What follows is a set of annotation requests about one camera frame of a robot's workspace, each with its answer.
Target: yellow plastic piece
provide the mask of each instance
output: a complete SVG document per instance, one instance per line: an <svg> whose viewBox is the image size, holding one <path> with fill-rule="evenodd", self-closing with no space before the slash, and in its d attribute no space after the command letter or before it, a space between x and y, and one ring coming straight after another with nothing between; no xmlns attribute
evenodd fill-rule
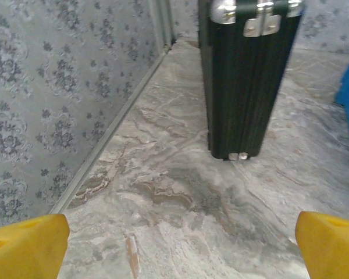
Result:
<svg viewBox="0 0 349 279"><path fill-rule="evenodd" d="M0 228L0 279L56 279L67 249L62 214Z"/></svg>
<svg viewBox="0 0 349 279"><path fill-rule="evenodd" d="M311 279L349 279L349 220L301 212L295 233Z"/></svg>

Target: gray marble floor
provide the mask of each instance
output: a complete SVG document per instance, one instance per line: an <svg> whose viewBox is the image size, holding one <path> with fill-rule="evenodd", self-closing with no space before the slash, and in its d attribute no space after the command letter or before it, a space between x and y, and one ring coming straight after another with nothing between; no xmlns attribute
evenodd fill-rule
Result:
<svg viewBox="0 0 349 279"><path fill-rule="evenodd" d="M179 41L72 200L59 278L309 278L297 216L349 218L349 56L295 50L262 152L207 150L199 50Z"/></svg>

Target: black suitcase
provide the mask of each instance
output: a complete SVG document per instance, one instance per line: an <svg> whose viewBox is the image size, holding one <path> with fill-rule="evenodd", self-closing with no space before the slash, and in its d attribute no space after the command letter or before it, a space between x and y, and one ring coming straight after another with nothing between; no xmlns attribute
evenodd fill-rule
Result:
<svg viewBox="0 0 349 279"><path fill-rule="evenodd" d="M259 154L304 7L304 0L198 0L213 157Z"/></svg>

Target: floral wallpaper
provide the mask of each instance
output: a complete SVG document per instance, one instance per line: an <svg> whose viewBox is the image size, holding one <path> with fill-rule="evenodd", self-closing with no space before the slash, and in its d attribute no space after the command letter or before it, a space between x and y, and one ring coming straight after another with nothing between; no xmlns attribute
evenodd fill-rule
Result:
<svg viewBox="0 0 349 279"><path fill-rule="evenodd" d="M196 37L198 0L170 0L179 37ZM349 53L349 0L306 0L296 47Z"/></svg>
<svg viewBox="0 0 349 279"><path fill-rule="evenodd" d="M49 212L158 56L149 0L0 0L0 226Z"/></svg>

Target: metal latch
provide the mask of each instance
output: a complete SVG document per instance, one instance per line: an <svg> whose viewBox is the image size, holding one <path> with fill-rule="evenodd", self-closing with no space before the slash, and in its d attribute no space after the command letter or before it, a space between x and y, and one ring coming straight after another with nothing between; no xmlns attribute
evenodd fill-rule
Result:
<svg viewBox="0 0 349 279"><path fill-rule="evenodd" d="M244 26L245 37L260 37L277 33L280 28L280 15L273 15L274 3L270 0L258 0L257 17L248 19Z"/></svg>
<svg viewBox="0 0 349 279"><path fill-rule="evenodd" d="M302 14L305 0L289 0L287 17ZM277 33L280 28L280 15L273 15L273 0L257 1L257 16L248 19L244 26L245 37L259 37ZM211 4L211 20L219 24L233 24L236 22L237 0L213 0Z"/></svg>

